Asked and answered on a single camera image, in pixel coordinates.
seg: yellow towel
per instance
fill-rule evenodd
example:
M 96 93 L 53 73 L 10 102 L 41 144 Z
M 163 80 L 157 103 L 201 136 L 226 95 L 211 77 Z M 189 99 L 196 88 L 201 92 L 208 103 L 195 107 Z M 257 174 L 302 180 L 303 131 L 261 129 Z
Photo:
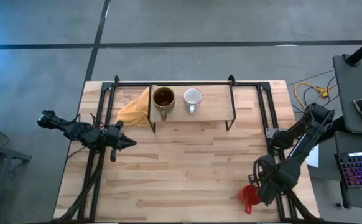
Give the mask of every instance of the yellow towel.
M 148 100 L 149 87 L 146 88 L 141 96 L 121 108 L 118 112 L 117 121 L 123 121 L 125 126 L 144 127 L 148 125 Z

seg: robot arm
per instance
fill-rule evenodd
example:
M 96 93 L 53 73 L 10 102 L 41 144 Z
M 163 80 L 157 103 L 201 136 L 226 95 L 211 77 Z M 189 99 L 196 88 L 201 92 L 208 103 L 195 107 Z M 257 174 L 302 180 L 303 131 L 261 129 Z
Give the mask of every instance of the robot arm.
M 55 115 L 52 110 L 43 110 L 42 116 L 37 121 L 37 124 L 43 128 L 58 129 L 63 131 L 66 138 L 74 141 L 80 141 L 83 146 L 97 152 L 100 146 L 111 146 L 111 161 L 116 160 L 116 150 L 134 146 L 136 141 L 126 137 L 121 128 L 122 121 L 118 121 L 115 125 L 108 126 L 104 129 L 99 129 L 86 122 L 77 122 L 76 118 L 72 121 L 65 121 Z
M 289 156 L 276 164 L 273 155 L 265 155 L 254 162 L 250 184 L 257 188 L 257 195 L 265 204 L 270 204 L 279 193 L 292 192 L 300 177 L 300 166 L 317 145 L 319 138 L 332 123 L 335 112 L 316 103 L 304 111 L 303 118 L 287 131 L 277 131 L 269 141 L 273 150 L 283 151 L 292 146 L 301 136 Z

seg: keyboard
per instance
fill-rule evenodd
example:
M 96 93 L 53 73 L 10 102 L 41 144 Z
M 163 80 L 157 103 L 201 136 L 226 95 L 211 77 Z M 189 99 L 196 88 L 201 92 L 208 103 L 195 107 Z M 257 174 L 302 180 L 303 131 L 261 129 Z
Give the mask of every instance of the keyboard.
M 343 183 L 349 189 L 362 187 L 362 152 L 335 154 Z

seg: gray floor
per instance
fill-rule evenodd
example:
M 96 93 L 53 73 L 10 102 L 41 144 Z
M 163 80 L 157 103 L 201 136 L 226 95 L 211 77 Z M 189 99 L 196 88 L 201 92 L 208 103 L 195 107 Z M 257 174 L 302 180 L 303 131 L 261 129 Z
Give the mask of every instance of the gray floor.
M 1 0 L 0 44 L 93 43 L 103 3 Z M 362 40 L 362 0 L 112 0 L 101 42 L 291 40 Z M 100 49 L 91 79 L 112 80 L 116 74 L 122 80 L 218 80 L 233 74 L 291 83 L 333 69 L 332 56 L 358 47 Z M 0 130 L 11 138 L 10 148 L 34 155 L 9 181 L 0 223 L 51 219 L 69 141 L 39 128 L 36 120 L 44 109 L 75 116 L 90 55 L 91 49 L 0 50 Z M 326 86 L 333 76 L 309 82 Z M 289 93 L 298 106 L 293 85 Z M 337 89 L 330 94 L 336 96 Z M 310 91 L 307 101 L 315 98 Z M 341 116 L 338 100 L 327 107 Z M 322 218 L 362 223 L 362 209 L 334 206 L 341 200 L 337 183 L 312 183 Z

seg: red object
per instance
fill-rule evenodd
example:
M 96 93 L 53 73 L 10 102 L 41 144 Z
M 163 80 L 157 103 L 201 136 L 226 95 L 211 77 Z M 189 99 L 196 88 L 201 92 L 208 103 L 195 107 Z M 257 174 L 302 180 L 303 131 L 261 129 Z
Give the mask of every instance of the red object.
M 247 185 L 238 193 L 240 201 L 244 204 L 246 214 L 251 214 L 251 207 L 261 202 L 261 199 L 256 195 L 256 191 L 252 185 Z

